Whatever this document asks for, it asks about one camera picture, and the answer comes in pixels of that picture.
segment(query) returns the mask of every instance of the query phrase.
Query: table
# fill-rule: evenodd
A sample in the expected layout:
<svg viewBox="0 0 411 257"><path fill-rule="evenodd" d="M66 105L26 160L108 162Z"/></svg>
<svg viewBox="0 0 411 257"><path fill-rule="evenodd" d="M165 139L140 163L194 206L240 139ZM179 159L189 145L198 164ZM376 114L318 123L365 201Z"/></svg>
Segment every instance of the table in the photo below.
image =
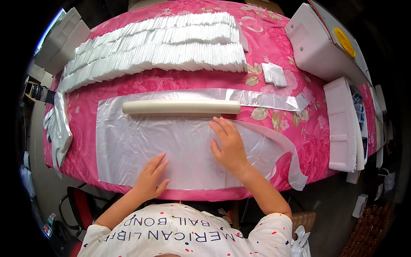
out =
<svg viewBox="0 0 411 257"><path fill-rule="evenodd" d="M151 19L158 16L175 14L228 12L240 23L243 34L248 40L249 52L245 53L248 73L221 71L197 72L161 69L147 70L134 75L126 75L112 81L95 83L66 94L67 115L73 142L70 146L60 172L84 181L89 185L103 189L126 193L129 186L113 185L100 182L96 164L96 114L99 100L134 93L176 90L190 88L235 88L252 90L276 95L297 96L303 92L310 104L300 114L275 109L241 107L241 113L227 116L240 121L254 123L274 129L288 137L296 146L303 174L308 176L307 183L327 178L337 173L328 168L329 162L329 126L323 80L297 68L293 58L293 48L285 34L284 27L289 18L265 9L226 1L178 0L134 9L108 20L92 29L89 38L103 35L125 25ZM281 66L288 86L276 88L265 84L261 63L272 62ZM56 89L61 74L54 77L51 89ZM367 85L360 86L365 94L365 109L374 114L374 108ZM52 108L47 104L46 113ZM375 121L367 119L369 128L369 152L375 149ZM43 132L44 158L47 166L52 167L51 143ZM279 191L291 189L288 183L288 170L291 154L282 156L276 163L276 174L270 180ZM176 192L168 194L175 200L210 200L210 190L203 190L201 195ZM230 189L220 190L219 200L236 200L251 196L244 188L235 193Z"/></svg>

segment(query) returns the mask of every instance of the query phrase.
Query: brown leather chair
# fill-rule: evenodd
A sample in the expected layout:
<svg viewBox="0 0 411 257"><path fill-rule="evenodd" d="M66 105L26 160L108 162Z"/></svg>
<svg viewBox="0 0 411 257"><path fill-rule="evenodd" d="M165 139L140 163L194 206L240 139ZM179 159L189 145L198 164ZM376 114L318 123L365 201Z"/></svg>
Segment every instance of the brown leather chair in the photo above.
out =
<svg viewBox="0 0 411 257"><path fill-rule="evenodd" d="M299 213L293 213L293 239L297 239L297 234L295 233L298 226L303 225L305 228L305 232L310 232L312 227L314 226L315 217L317 213L313 211L303 211Z"/></svg>

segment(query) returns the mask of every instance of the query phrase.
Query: person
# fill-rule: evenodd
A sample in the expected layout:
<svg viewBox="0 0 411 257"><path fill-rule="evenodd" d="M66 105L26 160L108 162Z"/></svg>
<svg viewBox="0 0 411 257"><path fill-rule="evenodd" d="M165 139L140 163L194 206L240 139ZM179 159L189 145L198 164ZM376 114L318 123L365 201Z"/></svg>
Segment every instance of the person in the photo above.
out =
<svg viewBox="0 0 411 257"><path fill-rule="evenodd" d="M153 204L136 210L158 197L169 179L157 186L168 164L162 153L143 168L134 187L89 226L82 256L290 256L291 209L280 193L247 161L235 125L213 118L211 129L219 145L211 140L217 161L252 193L266 214L248 238L223 218L177 203Z"/></svg>

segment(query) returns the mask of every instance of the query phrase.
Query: red chair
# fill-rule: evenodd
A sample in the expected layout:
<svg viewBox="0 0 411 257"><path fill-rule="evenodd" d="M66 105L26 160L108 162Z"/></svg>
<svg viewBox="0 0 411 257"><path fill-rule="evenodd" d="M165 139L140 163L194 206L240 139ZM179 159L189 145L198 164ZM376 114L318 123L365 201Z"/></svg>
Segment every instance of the red chair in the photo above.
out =
<svg viewBox="0 0 411 257"><path fill-rule="evenodd" d="M115 201L117 201L122 194L115 194L114 197L110 200L96 197L92 194L84 192L80 188L85 185L81 184L78 188L74 186L67 187L67 195L65 195L58 205L58 210L60 211L60 216L63 222L70 228L74 230L78 230L76 235L70 238L67 241L66 246L63 249L63 256L64 257L74 257L77 256L82 242L77 238L81 231L87 230L87 228L93 224L93 222L103 213L105 212ZM63 213L61 211L61 205L65 199L69 199L70 206L72 208L72 212L74 214L74 218L76 219L78 225L68 225L66 220L64 219ZM106 202L103 208L99 208L97 206L96 200L101 200Z"/></svg>

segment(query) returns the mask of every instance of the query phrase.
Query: stack of folded plastic bags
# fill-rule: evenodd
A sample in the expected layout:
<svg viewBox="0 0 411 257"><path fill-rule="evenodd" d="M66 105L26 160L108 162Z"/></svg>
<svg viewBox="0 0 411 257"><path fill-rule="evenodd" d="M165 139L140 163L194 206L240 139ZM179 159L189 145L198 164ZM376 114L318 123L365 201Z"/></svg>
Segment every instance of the stack of folded plastic bags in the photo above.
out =
<svg viewBox="0 0 411 257"><path fill-rule="evenodd" d="M158 17L89 39L63 70L59 90L147 69L247 70L242 32L226 12Z"/></svg>

